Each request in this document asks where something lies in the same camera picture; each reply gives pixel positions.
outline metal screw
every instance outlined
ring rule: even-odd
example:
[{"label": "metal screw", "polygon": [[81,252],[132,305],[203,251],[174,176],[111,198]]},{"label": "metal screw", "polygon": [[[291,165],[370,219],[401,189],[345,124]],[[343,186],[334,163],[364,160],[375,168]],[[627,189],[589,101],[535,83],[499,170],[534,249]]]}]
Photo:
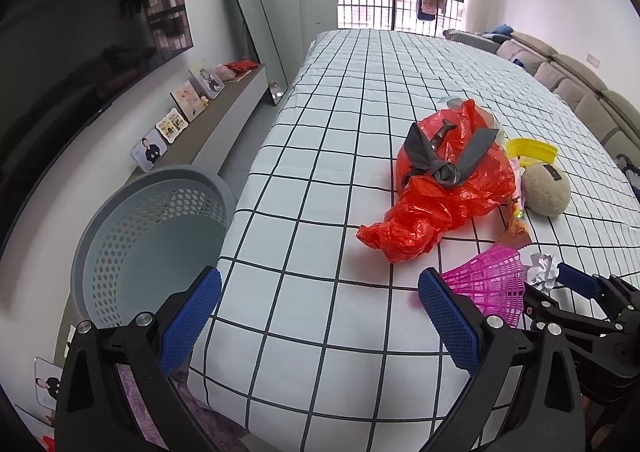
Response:
[{"label": "metal screw", "polygon": [[153,321],[154,316],[151,313],[140,313],[136,317],[136,324],[140,327],[146,327]]},{"label": "metal screw", "polygon": [[551,323],[546,327],[546,329],[555,336],[562,334],[562,328],[558,324]]},{"label": "metal screw", "polygon": [[89,322],[88,320],[83,320],[81,323],[78,324],[78,327],[77,327],[78,333],[82,335],[88,333],[90,329],[91,329],[91,322]]},{"label": "metal screw", "polygon": [[504,320],[498,317],[498,315],[489,315],[486,318],[486,323],[494,329],[500,329],[502,326],[504,326]]}]

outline blue pillow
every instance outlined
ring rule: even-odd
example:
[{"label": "blue pillow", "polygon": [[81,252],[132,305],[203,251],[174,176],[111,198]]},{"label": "blue pillow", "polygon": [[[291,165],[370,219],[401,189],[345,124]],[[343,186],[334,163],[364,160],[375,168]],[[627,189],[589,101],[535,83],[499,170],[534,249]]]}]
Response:
[{"label": "blue pillow", "polygon": [[511,33],[513,33],[513,28],[511,26],[503,24],[495,28],[491,33],[497,33],[499,35],[511,35]]}]

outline gray ribbon bow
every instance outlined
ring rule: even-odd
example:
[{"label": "gray ribbon bow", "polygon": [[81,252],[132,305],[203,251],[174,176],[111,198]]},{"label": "gray ribbon bow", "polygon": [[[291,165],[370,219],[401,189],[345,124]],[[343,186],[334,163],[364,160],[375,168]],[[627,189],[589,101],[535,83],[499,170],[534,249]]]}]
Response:
[{"label": "gray ribbon bow", "polygon": [[414,122],[404,140],[404,152],[411,163],[411,170],[404,176],[402,184],[406,186],[411,176],[426,174],[432,176],[443,188],[462,185],[478,167],[497,135],[496,128],[476,129],[462,150],[458,162],[450,163],[438,159],[430,140]]}]

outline blue gripper pad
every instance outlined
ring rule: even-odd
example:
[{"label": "blue gripper pad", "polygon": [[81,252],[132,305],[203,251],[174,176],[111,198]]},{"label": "blue gripper pad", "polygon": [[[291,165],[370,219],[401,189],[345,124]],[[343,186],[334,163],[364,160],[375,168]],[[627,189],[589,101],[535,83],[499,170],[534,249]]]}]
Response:
[{"label": "blue gripper pad", "polygon": [[473,376],[480,366],[478,335],[429,270],[420,274],[418,296],[453,363]]},{"label": "blue gripper pad", "polygon": [[584,298],[598,298],[602,290],[598,281],[580,270],[561,262],[558,264],[558,282]]},{"label": "blue gripper pad", "polygon": [[162,372],[167,376],[187,359],[220,300],[221,290],[220,272],[210,270],[162,333],[158,361]]}]

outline yellow plastic lid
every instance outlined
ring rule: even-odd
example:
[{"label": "yellow plastic lid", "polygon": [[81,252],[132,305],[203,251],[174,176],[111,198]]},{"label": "yellow plastic lid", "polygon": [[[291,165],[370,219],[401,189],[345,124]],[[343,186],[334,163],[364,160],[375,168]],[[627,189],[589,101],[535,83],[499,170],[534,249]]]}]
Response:
[{"label": "yellow plastic lid", "polygon": [[507,158],[518,158],[522,167],[539,161],[553,165],[558,155],[558,149],[553,145],[529,138],[509,140],[504,148]]}]

